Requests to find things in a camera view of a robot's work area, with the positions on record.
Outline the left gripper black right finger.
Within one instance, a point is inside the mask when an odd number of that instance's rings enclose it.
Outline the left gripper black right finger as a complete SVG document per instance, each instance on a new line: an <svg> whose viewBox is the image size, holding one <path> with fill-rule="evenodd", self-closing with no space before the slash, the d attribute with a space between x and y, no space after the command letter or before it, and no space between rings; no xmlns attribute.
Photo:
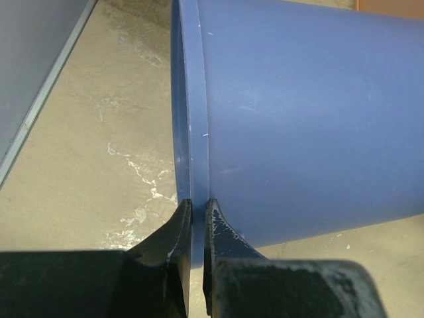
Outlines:
<svg viewBox="0 0 424 318"><path fill-rule="evenodd" d="M376 285L348 260L270 260L229 225L216 199L205 217L203 293L211 317L386 317Z"/></svg>

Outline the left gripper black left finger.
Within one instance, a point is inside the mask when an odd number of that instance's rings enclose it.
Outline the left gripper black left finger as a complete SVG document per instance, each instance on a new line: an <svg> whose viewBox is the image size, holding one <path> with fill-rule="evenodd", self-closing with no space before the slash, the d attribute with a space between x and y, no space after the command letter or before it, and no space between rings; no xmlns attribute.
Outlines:
<svg viewBox="0 0 424 318"><path fill-rule="evenodd" d="M3 252L2 317L187 317L191 202L129 250Z"/></svg>

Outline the orange round plastic bucket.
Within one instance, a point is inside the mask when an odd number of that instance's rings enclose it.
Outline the orange round plastic bucket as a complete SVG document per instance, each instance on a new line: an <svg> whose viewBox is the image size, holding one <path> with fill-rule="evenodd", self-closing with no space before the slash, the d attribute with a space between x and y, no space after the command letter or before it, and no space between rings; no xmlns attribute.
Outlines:
<svg viewBox="0 0 424 318"><path fill-rule="evenodd" d="M357 11L423 20L423 0L356 0Z"/></svg>

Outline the blue round plastic bucket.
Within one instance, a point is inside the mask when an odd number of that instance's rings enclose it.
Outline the blue round plastic bucket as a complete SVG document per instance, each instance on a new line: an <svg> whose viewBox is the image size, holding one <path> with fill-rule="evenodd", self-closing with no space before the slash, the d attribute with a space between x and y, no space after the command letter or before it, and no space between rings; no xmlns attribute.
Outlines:
<svg viewBox="0 0 424 318"><path fill-rule="evenodd" d="M172 1L178 199L261 247L423 212L423 22L289 1Z"/></svg>

